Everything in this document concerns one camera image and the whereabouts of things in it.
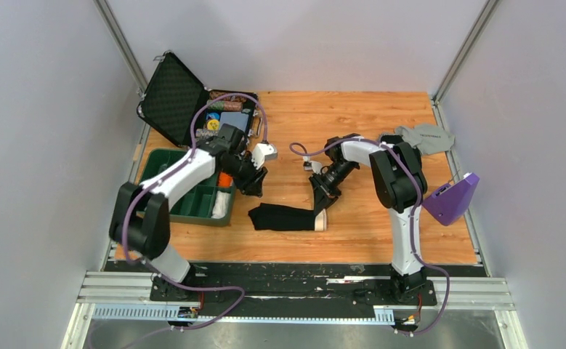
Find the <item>gray cloth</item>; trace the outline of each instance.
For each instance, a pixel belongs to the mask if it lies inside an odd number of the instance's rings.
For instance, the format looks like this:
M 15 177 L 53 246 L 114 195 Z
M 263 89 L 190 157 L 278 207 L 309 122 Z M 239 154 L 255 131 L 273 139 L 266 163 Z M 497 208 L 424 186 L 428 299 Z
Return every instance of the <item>gray cloth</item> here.
M 412 147 L 417 147 L 422 155 L 449 151 L 454 145 L 454 136 L 443 128 L 431 124 L 419 124 L 415 128 L 399 126 L 394 129 L 396 135 Z

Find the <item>metal floor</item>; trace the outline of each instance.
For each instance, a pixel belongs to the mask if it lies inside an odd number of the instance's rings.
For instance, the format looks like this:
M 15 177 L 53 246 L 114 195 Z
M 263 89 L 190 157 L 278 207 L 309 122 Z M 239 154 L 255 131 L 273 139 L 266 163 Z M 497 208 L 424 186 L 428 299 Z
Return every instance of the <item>metal floor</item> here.
M 436 311 L 422 311 L 428 324 Z M 93 348 L 117 349 L 155 329 L 163 321 L 94 320 Z M 486 310 L 446 311 L 428 334 L 406 338 L 389 326 L 332 324 L 239 324 L 219 323 L 194 332 L 164 332 L 149 337 L 131 349 L 342 349 L 342 348 L 505 348 L 494 312 Z

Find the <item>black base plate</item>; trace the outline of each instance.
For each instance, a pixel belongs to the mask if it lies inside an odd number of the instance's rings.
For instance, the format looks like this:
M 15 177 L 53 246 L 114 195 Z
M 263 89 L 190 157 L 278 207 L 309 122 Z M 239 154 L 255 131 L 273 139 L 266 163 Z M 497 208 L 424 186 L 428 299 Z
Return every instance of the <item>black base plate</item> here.
M 197 274 L 187 277 L 183 284 L 196 287 L 243 287 L 246 296 L 251 297 L 247 297 L 234 308 L 230 316 L 373 318 L 373 305 L 418 305 L 416 294 L 404 301 L 396 300 L 389 279 L 329 284 L 329 278 L 344 278 L 345 275 L 357 273 L 338 273 L 335 268 L 330 269 L 326 265 L 295 265 L 298 268 L 282 268 L 276 264 L 217 263 L 215 268 L 211 268 L 213 265 L 207 264 L 208 266 L 194 263 Z M 431 281 L 419 291 L 423 305 L 437 304 Z M 237 296 L 237 292 L 206 292 L 200 314 L 218 315 L 228 308 Z M 197 302 L 198 293 L 186 292 L 155 277 L 150 299 L 164 302 Z

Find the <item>blue object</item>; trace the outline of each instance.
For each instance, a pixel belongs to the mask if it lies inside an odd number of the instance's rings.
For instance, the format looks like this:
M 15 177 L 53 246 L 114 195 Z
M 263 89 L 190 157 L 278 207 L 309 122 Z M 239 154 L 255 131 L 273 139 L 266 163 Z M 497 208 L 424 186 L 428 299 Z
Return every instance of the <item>blue object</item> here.
M 221 116 L 218 113 L 208 113 L 207 117 L 208 120 L 220 120 Z

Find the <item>black suitcase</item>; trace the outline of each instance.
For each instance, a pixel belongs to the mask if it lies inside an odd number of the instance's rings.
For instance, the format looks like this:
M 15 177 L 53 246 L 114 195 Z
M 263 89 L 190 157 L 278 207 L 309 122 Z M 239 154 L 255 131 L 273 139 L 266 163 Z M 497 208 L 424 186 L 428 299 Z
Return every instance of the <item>black suitcase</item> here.
M 237 91 L 206 88 L 171 51 L 165 52 L 157 59 L 160 62 L 142 95 L 142 101 L 137 106 L 137 115 L 176 146 L 189 146 L 190 122 L 195 113 L 211 99 L 211 92 Z M 254 93 L 242 93 L 257 99 Z M 241 110 L 248 115 L 246 129 L 244 129 L 246 139 L 248 139 L 253 133 L 251 128 L 256 116 L 255 103 L 246 100 L 242 103 Z M 221 111 L 206 109 L 198 117 L 195 129 L 204 128 L 207 121 L 206 116 L 211 112 L 220 113 Z

